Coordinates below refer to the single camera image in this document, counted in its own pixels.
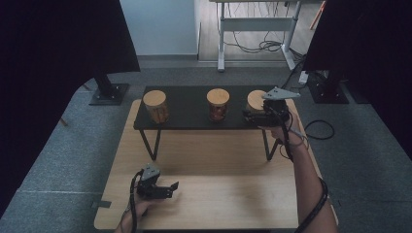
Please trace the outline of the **person's left hand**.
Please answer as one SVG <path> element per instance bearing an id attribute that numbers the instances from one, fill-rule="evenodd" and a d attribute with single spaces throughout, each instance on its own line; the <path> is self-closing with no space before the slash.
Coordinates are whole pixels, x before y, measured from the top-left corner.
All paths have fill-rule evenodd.
<path id="1" fill-rule="evenodd" d="M 149 209 L 150 206 L 156 205 L 163 202 L 163 199 L 152 199 L 146 200 L 142 199 L 139 196 L 134 198 L 134 213 L 136 215 L 136 219 L 140 220 L 145 211 Z"/>

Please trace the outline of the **white desk frame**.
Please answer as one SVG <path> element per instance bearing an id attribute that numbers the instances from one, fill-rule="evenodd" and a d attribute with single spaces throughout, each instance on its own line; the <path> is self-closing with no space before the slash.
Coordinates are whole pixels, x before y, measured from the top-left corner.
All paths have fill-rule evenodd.
<path id="1" fill-rule="evenodd" d="M 218 71 L 225 70 L 224 59 L 224 33 L 236 31 L 252 31 L 252 32 L 285 32 L 285 41 L 281 44 L 280 49 L 287 62 L 288 67 L 292 70 L 296 64 L 293 60 L 291 49 L 292 37 L 297 26 L 299 13 L 302 3 L 305 0 L 209 0 L 210 2 L 220 5 L 220 40 L 218 46 Z M 294 2 L 294 13 L 291 17 L 226 17 L 225 7 L 230 3 L 260 3 L 260 2 Z"/>

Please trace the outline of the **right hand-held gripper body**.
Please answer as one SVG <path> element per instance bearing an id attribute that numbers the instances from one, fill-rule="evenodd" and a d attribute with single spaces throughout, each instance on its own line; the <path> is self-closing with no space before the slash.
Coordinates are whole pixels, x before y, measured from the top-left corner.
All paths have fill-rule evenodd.
<path id="1" fill-rule="evenodd" d="M 286 100 L 298 98 L 299 96 L 299 93 L 275 86 L 273 89 L 262 95 L 263 114 L 255 115 L 254 123 L 257 126 L 280 126 L 290 118 L 289 107 Z"/>

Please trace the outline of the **glass jar with orange contents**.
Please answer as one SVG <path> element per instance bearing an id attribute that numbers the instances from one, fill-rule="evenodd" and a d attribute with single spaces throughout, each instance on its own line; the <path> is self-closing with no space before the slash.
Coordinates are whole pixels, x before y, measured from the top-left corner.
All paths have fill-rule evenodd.
<path id="1" fill-rule="evenodd" d="M 169 118 L 166 94 L 161 90 L 151 90 L 143 96 L 149 117 L 155 124 L 165 123 Z"/>

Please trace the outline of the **glass jar with pale contents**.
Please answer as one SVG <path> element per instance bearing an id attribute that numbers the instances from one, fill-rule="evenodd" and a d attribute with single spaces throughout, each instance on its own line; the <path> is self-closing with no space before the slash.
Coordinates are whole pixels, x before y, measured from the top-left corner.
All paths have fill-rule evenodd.
<path id="1" fill-rule="evenodd" d="M 253 90 L 247 96 L 246 109 L 252 113 L 263 113 L 263 101 L 262 96 L 265 94 L 263 90 Z"/>

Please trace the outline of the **black raised shelf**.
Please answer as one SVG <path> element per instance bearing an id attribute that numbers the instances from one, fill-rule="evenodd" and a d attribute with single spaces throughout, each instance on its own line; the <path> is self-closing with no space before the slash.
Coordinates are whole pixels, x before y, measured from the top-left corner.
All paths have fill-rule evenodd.
<path id="1" fill-rule="evenodd" d="M 214 88 L 225 89 L 230 97 L 227 114 L 223 121 L 209 119 L 207 93 Z M 152 160 L 157 158 L 159 135 L 163 130 L 249 130 L 258 126 L 243 118 L 242 111 L 247 110 L 247 96 L 253 90 L 268 92 L 270 85 L 223 85 L 223 86 L 148 86 L 144 95 L 151 90 L 161 90 L 166 94 L 169 118 L 165 123 L 151 121 L 146 106 L 141 101 L 134 129 L 139 131 L 143 143 Z"/>

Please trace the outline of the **black curtain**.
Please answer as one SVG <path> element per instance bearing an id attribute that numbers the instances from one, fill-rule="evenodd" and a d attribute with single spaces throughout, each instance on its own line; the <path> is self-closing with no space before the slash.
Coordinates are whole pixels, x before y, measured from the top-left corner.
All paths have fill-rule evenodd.
<path id="1" fill-rule="evenodd" d="M 0 0 L 0 217 L 74 92 L 138 68 L 120 0 Z"/>
<path id="2" fill-rule="evenodd" d="M 412 0 L 326 0 L 303 69 L 348 79 L 412 159 Z"/>

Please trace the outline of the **person's right hand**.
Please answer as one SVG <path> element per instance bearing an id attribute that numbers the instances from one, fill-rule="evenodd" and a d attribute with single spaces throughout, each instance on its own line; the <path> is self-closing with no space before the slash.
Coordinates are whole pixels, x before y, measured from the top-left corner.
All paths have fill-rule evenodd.
<path id="1" fill-rule="evenodd" d="M 263 127 L 260 129 L 268 130 L 275 139 L 279 139 L 291 152 L 306 150 L 305 137 L 300 130 L 300 121 L 294 112 L 290 112 L 290 119 L 285 123 L 285 127 Z"/>

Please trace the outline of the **glass jar with red contents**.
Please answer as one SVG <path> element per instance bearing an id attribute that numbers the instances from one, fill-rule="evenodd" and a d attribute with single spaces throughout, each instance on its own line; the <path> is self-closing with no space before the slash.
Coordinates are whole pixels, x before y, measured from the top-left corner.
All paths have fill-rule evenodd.
<path id="1" fill-rule="evenodd" d="M 220 122 L 225 119 L 229 97 L 229 93 L 223 88 L 214 88 L 207 93 L 209 119 L 214 122 Z"/>

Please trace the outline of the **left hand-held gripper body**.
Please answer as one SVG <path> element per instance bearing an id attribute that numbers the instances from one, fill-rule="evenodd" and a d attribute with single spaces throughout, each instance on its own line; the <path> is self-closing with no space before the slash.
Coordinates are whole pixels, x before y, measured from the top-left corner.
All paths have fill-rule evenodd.
<path id="1" fill-rule="evenodd" d="M 148 163 L 139 173 L 137 183 L 137 194 L 143 199 L 166 199 L 171 198 L 174 185 L 158 186 L 157 180 L 160 170 L 152 163 Z"/>

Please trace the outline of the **orange stick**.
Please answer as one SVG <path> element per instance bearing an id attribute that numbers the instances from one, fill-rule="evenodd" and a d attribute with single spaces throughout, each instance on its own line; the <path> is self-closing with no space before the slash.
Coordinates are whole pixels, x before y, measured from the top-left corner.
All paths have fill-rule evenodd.
<path id="1" fill-rule="evenodd" d="M 311 24 L 310 24 L 310 26 L 309 26 L 309 29 L 310 29 L 310 30 L 314 30 L 314 29 L 315 29 L 315 26 L 316 26 L 317 23 L 319 22 L 319 19 L 320 19 L 321 15 L 322 15 L 322 13 L 323 13 L 323 11 L 324 11 L 325 5 L 326 5 L 326 1 L 323 1 L 322 4 L 321 4 L 321 6 L 320 6 L 320 8 L 319 8 L 319 10 L 318 10 L 317 13 L 316 13 L 314 19 L 313 19 L 313 21 L 311 22 Z"/>

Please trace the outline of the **black stand base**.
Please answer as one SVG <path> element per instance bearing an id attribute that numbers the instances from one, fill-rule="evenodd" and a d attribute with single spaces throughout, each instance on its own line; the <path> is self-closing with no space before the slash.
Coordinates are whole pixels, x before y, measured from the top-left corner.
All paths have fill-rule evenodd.
<path id="1" fill-rule="evenodd" d="M 340 86 L 341 77 L 336 72 L 316 71 L 309 73 L 308 87 L 317 104 L 348 104 Z"/>
<path id="2" fill-rule="evenodd" d="M 106 74 L 98 75 L 94 80 L 97 89 L 91 97 L 90 106 L 118 106 L 121 104 L 129 88 L 128 83 L 111 83 Z"/>

